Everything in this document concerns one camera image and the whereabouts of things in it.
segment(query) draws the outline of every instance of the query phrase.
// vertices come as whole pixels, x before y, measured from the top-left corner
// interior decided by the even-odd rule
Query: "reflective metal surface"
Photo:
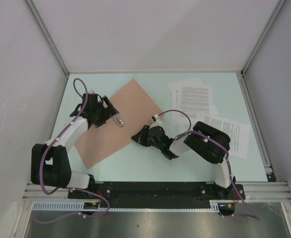
[[[246,217],[224,218],[216,213],[111,212],[90,219],[64,218],[49,225],[30,219],[26,238],[289,238],[280,203],[253,203],[261,221]],[[246,212],[238,204],[236,212]],[[33,211],[47,221],[67,212]]]

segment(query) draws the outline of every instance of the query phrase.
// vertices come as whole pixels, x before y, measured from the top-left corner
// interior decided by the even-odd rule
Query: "brown cardboard sheet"
[[[119,111],[124,126],[119,127],[113,119],[109,119],[99,128],[92,126],[77,140],[75,147],[86,168],[132,143],[131,136],[145,124],[151,125],[151,117],[162,112],[134,79],[113,95],[110,101]]]

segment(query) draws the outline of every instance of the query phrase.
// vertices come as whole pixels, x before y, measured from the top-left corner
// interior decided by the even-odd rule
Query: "purple cable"
[[[77,91],[77,89],[76,89],[76,86],[75,86],[75,83],[76,83],[76,81],[80,81],[82,84],[83,84],[83,86],[84,86],[84,88],[85,88],[85,95],[86,95],[86,97],[85,97],[85,101],[84,101],[84,103],[83,103],[83,105],[82,105],[82,107],[81,107],[81,109],[80,109],[80,111],[79,111],[79,113],[77,114],[77,116],[75,116],[74,117],[74,119],[67,125],[67,126],[65,126],[65,128],[58,134],[58,136],[52,141],[52,143],[51,144],[49,144],[49,146],[46,148],[46,150],[44,151],[44,153],[43,153],[43,156],[42,156],[42,159],[41,159],[41,163],[40,163],[40,185],[41,185],[41,188],[42,188],[42,190],[43,190],[43,192],[46,194],[46,195],[51,195],[51,194],[53,194],[54,192],[56,192],[56,190],[58,189],[57,187],[56,188],[54,188],[52,191],[47,191],[46,190],[46,188],[45,188],[45,186],[44,186],[44,181],[43,181],[43,168],[44,168],[44,162],[45,162],[45,158],[46,158],[46,156],[47,156],[47,153],[48,153],[48,151],[52,148],[52,146],[55,144],[55,142],[57,141],[56,139],[57,138],[60,138],[64,133],[65,133],[65,131],[71,126],[71,124],[72,124],[72,122],[75,122],[76,120],[77,120],[77,118],[81,115],[81,113],[83,112],[83,110],[84,110],[84,108],[86,107],[86,104],[87,104],[87,100],[88,100],[88,90],[87,90],[87,87],[86,87],[86,85],[85,85],[85,83],[80,79],[80,78],[76,78],[76,79],[74,79],[74,81],[73,81],[73,86],[74,86],[74,89],[75,89],[75,91],[76,91],[76,93],[80,96],[80,97],[82,97],[82,95]],[[97,194],[97,193],[93,193],[93,192],[90,192],[90,191],[87,191],[87,190],[84,190],[84,189],[81,189],[81,188],[75,188],[76,190],[78,190],[78,191],[81,191],[81,192],[85,192],[85,193],[88,193],[88,194],[91,194],[91,195],[93,195],[93,196],[96,196],[96,197],[99,197],[100,199],[103,199],[106,203],[107,203],[107,210],[104,212],[104,213],[102,213],[101,215],[98,215],[98,216],[89,216],[89,215],[86,215],[86,216],[88,216],[88,217],[95,217],[95,218],[97,218],[97,217],[102,217],[103,215],[105,215],[108,211],[109,211],[109,209],[110,209],[110,204],[109,204],[109,202],[107,201],[107,199],[106,198],[104,198],[103,196],[100,196],[99,194]],[[68,216],[70,216],[70,215],[73,215],[73,214],[77,214],[77,213],[69,213],[69,214],[66,214],[66,215],[64,215],[64,216],[61,216],[61,217],[59,217],[59,218],[57,218],[57,219],[55,219],[55,220],[53,220],[53,221],[49,221],[49,222],[40,222],[40,221],[37,221],[36,220],[36,218],[34,217],[34,220],[37,222],[37,223],[40,223],[40,224],[49,224],[49,223],[52,223],[52,222],[55,222],[55,221],[58,221],[58,220],[60,220],[60,219],[62,219],[62,218],[65,218],[65,217],[68,217]]]
[[[46,221],[46,222],[39,221],[39,220],[36,219],[35,216],[33,216],[34,221],[35,221],[36,223],[38,223],[38,224],[41,224],[41,225],[48,225],[48,224],[51,224],[51,223],[57,222],[57,221],[59,221],[59,220],[61,220],[61,219],[64,219],[64,218],[69,217],[69,216],[72,216],[72,215],[83,215],[83,217],[99,218],[99,217],[104,216],[104,215],[109,211],[109,209],[110,209],[110,204],[109,204],[108,200],[107,200],[106,198],[104,198],[103,196],[100,196],[99,194],[96,194],[96,193],[94,193],[94,192],[90,192],[90,191],[87,191],[87,190],[84,190],[84,189],[81,189],[81,188],[75,188],[75,190],[77,190],[77,191],[81,191],[81,192],[86,192],[86,193],[88,193],[88,194],[90,194],[90,195],[96,196],[96,197],[98,197],[98,198],[104,200],[104,201],[107,203],[107,210],[104,211],[103,213],[101,213],[100,215],[95,215],[95,216],[94,216],[94,215],[83,214],[83,213],[81,213],[81,212],[71,212],[71,213],[67,213],[67,214],[65,214],[65,215],[63,215],[63,216],[60,216],[60,217],[58,217],[58,218],[56,218],[56,219],[53,219],[53,220],[51,220],[51,221]]]
[[[192,127],[192,122],[191,122],[191,119],[189,118],[189,116],[188,115],[186,115],[186,113],[184,113],[184,112],[182,112],[182,111],[180,111],[180,110],[176,110],[176,109],[170,109],[170,110],[166,110],[166,111],[164,111],[164,112],[162,112],[162,113],[160,113],[158,116],[161,116],[161,115],[163,115],[163,114],[166,114],[166,113],[168,113],[168,112],[177,112],[177,113],[181,113],[181,114],[183,114],[184,116],[186,116],[186,118],[189,120],[189,128],[187,129],[187,131],[186,132],[184,132],[184,133],[181,133],[181,134],[179,134],[179,135],[177,135],[176,137],[178,137],[178,139],[179,138],[181,138],[181,137],[183,137],[190,129],[191,129],[191,127]]]
[[[236,192],[236,194],[238,195],[239,199],[243,202],[243,204],[245,205],[245,207],[248,209],[248,211],[252,214],[252,215],[249,215],[249,214],[244,214],[244,213],[238,213],[238,214],[233,214],[233,215],[228,215],[228,216],[224,216],[221,212],[219,212],[219,214],[222,216],[222,217],[242,217],[242,216],[247,216],[247,217],[252,217],[252,218],[255,218],[255,219],[258,219],[260,220],[260,218],[253,212],[252,208],[244,201],[244,199],[242,198],[242,196],[240,195],[233,179],[232,179],[232,175],[231,175],[231,166],[230,166],[230,162],[229,162],[229,152],[228,150],[223,147],[221,144],[217,143],[216,141],[214,141],[213,139],[210,139],[209,137],[207,137],[206,135],[200,133],[200,132],[197,132],[197,131],[188,131],[186,132],[186,134],[196,134],[204,139],[207,139],[208,141],[210,141],[211,143],[213,143],[214,145],[218,146],[220,149],[222,149],[225,153],[226,153],[226,158],[225,158],[225,161],[227,163],[227,167],[228,167],[228,172],[229,172],[229,179],[230,179],[230,182],[231,184],[233,185],[233,188]],[[180,139],[182,136],[182,134],[178,135],[176,137],[176,140]]]

